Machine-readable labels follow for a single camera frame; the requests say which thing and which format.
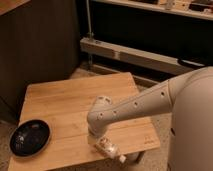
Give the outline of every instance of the wooden table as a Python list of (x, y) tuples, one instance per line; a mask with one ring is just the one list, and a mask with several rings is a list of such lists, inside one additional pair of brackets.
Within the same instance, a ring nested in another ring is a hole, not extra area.
[[(12, 156), (9, 171), (49, 170), (104, 159), (87, 143), (88, 110), (98, 95), (118, 102), (138, 92), (130, 73), (30, 85), (20, 123), (42, 119), (49, 124), (52, 137), (44, 151), (33, 157)], [(149, 117), (113, 124), (107, 136), (123, 154), (160, 146)]]

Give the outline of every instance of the black plate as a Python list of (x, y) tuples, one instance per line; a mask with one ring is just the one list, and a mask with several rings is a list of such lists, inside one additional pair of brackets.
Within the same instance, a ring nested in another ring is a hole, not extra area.
[(10, 139), (10, 149), (20, 157), (39, 152), (48, 142), (50, 129), (42, 120), (30, 120), (20, 125)]

